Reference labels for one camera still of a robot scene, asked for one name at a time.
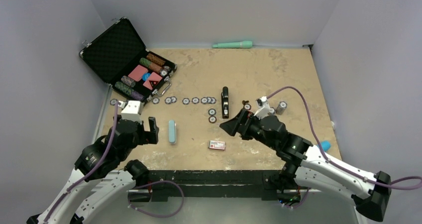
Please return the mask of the black stapler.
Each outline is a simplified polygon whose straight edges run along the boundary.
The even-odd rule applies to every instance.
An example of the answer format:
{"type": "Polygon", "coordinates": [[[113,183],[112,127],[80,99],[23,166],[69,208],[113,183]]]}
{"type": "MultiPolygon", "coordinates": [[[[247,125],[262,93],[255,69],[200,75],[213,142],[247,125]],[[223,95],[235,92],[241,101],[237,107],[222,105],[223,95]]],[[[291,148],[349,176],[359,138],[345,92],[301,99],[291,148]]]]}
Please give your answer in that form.
{"type": "Polygon", "coordinates": [[[221,109],[222,109],[222,118],[229,118],[229,93],[228,87],[224,86],[221,92],[221,109]]]}

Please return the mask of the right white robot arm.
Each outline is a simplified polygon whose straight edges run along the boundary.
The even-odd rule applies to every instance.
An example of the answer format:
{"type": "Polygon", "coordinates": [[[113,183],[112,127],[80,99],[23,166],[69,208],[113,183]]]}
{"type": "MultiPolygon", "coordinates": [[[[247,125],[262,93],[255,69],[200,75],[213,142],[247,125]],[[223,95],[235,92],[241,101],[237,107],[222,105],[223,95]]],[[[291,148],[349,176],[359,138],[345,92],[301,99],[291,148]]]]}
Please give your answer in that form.
{"type": "Polygon", "coordinates": [[[366,218],[382,222],[391,195],[387,186],[391,177],[383,171],[368,172],[353,167],[329,154],[316,144],[287,131],[275,115],[269,115],[266,97],[257,100],[260,109],[251,112],[242,108],[219,127],[228,135],[243,140],[255,139],[276,152],[285,162],[280,183],[287,188],[295,184],[330,192],[355,206],[366,218]]]}

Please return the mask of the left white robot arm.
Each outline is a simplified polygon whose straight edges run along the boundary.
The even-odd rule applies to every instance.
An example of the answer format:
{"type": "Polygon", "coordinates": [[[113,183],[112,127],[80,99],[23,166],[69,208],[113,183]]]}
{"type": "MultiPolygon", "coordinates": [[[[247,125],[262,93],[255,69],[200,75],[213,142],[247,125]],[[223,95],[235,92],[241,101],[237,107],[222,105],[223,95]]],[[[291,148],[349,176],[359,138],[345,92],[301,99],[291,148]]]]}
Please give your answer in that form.
{"type": "Polygon", "coordinates": [[[149,117],[146,131],[140,114],[144,104],[128,101],[121,113],[115,113],[108,134],[85,147],[63,189],[42,213],[28,218],[28,224],[86,224],[101,206],[133,185],[137,189],[148,184],[149,171],[140,161],[130,161],[110,184],[90,194],[107,175],[125,161],[131,151],[141,145],[157,144],[159,129],[149,117]]]}

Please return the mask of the red staple box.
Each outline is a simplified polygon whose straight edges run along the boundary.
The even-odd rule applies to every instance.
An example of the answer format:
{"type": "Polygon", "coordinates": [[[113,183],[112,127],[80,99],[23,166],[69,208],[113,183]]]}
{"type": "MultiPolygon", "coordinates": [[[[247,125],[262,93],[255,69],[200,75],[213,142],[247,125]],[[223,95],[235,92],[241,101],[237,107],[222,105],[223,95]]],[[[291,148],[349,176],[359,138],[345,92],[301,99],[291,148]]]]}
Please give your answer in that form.
{"type": "Polygon", "coordinates": [[[217,141],[217,140],[210,140],[209,144],[208,144],[208,149],[225,150],[225,142],[224,141],[217,141]]]}

